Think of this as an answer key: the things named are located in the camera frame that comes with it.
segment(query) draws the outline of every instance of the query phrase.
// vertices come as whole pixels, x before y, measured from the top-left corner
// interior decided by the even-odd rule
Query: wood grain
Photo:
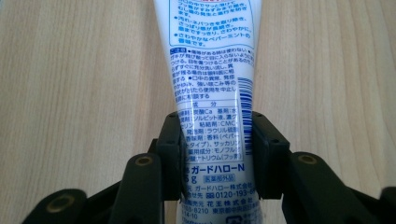
[[[176,106],[151,1],[0,2],[0,223],[20,223],[56,190],[120,180]],[[395,11],[262,1],[254,110],[375,197],[396,186]],[[280,202],[262,209],[285,222]]]

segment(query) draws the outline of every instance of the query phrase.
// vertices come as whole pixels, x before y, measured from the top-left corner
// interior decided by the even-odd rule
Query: product label
[[[254,188],[250,1],[171,0],[171,76],[187,142],[183,223],[262,223]]]

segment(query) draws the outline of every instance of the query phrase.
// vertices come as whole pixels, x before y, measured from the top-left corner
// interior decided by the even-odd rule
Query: barcode area
[[[252,109],[253,81],[248,78],[239,77],[238,85],[239,85],[239,94],[241,98],[242,122],[244,125],[246,155],[251,155],[252,153],[251,109]]]

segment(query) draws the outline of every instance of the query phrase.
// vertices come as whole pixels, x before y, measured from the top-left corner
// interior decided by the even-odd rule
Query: toothpaste tube
[[[261,0],[155,0],[187,143],[178,223],[262,223],[251,145]]]

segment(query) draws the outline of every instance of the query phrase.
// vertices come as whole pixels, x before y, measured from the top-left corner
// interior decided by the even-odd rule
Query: clamp jaw
[[[343,184],[327,163],[307,152],[291,153],[290,143],[262,114],[253,112],[253,163],[261,199],[282,199],[290,224],[396,223],[396,188],[379,199]],[[164,201],[186,193],[186,144],[177,113],[168,115],[148,153],[132,157],[120,182],[87,198],[63,189],[43,199],[23,221],[30,223],[164,223]]]

